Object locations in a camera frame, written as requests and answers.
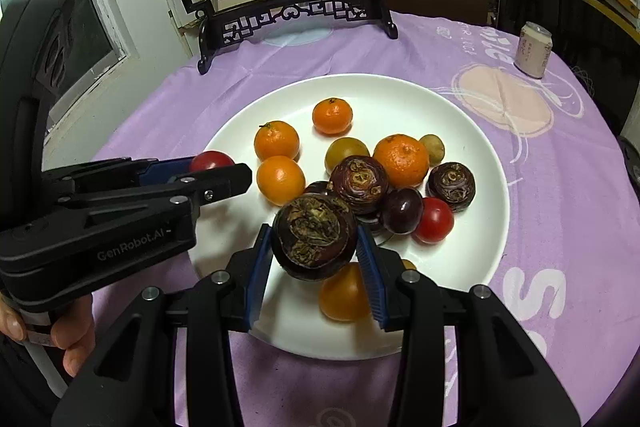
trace metal pin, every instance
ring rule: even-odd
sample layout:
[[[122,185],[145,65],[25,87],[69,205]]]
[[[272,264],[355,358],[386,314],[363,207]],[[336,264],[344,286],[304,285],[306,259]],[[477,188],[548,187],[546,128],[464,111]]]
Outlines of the metal pin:
[[[416,270],[405,270],[402,272],[402,280],[408,283],[418,282],[420,274]]]
[[[231,276],[229,275],[229,272],[226,272],[224,270],[218,270],[217,272],[213,272],[211,274],[211,280],[215,284],[224,284],[229,279],[231,279]]]
[[[173,204],[181,204],[189,201],[189,198],[187,196],[174,196],[169,201],[171,201]]]
[[[145,301],[154,301],[160,295],[160,290],[155,286],[149,286],[149,288],[145,288],[142,290],[142,298]]]
[[[491,297],[491,288],[489,286],[485,286],[483,284],[479,284],[478,286],[474,286],[474,295],[479,299],[488,299]]]

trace white plate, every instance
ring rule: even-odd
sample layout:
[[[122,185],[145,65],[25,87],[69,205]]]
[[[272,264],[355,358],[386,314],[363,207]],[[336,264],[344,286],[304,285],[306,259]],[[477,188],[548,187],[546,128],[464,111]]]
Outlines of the white plate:
[[[509,227],[507,182],[494,148],[479,127],[459,108],[429,89],[373,74],[335,74],[310,78],[256,100],[229,120],[207,150],[227,153],[255,171],[254,136],[258,126],[284,120],[300,135],[302,167],[307,184],[327,179],[324,154],[334,140],[318,134],[311,113],[320,100],[337,96],[353,107],[348,136],[373,152],[385,136],[403,133],[420,138],[436,134],[446,147],[445,161],[458,161],[474,173],[477,194],[471,206],[456,214],[449,237],[435,246],[398,237],[392,248],[412,261],[438,285],[468,291],[488,283],[500,262]],[[424,184],[419,187],[424,192]],[[262,223],[272,223],[277,207],[268,203],[254,183],[237,198],[202,208],[196,226],[198,243],[191,260],[204,276],[223,269],[232,253],[250,247]],[[357,360],[388,355],[401,347],[401,333],[383,333],[371,319],[340,324],[318,309],[320,283],[287,275],[275,259],[260,319],[252,333],[286,351],[316,359]]]

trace table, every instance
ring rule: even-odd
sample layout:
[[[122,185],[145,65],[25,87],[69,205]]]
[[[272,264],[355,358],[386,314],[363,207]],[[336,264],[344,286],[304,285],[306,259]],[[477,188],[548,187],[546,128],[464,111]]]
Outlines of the table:
[[[594,103],[552,55],[536,81],[513,66],[518,38],[492,28],[393,14],[399,39],[368,24],[327,18],[272,26],[171,74],[113,134],[98,158],[194,155],[238,110],[297,80],[377,73],[421,84],[482,128],[510,187],[511,223],[490,284],[535,341],[585,423],[622,377],[640,343],[636,279],[640,208],[622,154]],[[98,336],[147,285],[196,281],[186,254],[95,293]],[[178,423],[184,412],[184,338],[177,355]],[[232,334],[247,427],[382,427],[398,356],[325,362]],[[457,368],[447,344],[446,425],[455,421]]]

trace fingernail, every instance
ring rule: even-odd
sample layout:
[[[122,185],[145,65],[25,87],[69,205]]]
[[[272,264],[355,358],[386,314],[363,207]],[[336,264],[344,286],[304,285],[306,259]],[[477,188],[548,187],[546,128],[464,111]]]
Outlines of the fingernail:
[[[20,322],[18,322],[18,320],[15,317],[9,315],[6,319],[6,326],[7,328],[9,328],[9,333],[11,333],[11,338],[14,341],[23,340],[24,330],[22,329]]]
[[[80,361],[78,359],[69,360],[69,376],[75,377],[80,371]]]

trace finger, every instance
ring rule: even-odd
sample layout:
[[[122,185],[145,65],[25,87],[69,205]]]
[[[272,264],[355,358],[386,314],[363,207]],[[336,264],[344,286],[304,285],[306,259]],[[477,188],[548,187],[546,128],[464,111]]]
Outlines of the finger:
[[[88,331],[73,346],[66,350],[62,359],[62,365],[69,375],[75,377],[80,371],[82,364],[91,354],[95,347],[95,327],[91,321]]]
[[[91,305],[94,298],[91,295],[76,300],[62,317],[56,320],[51,328],[51,340],[60,349],[68,349],[85,336],[94,317]]]
[[[21,342],[27,337],[27,328],[20,315],[0,297],[0,331],[14,341]]]

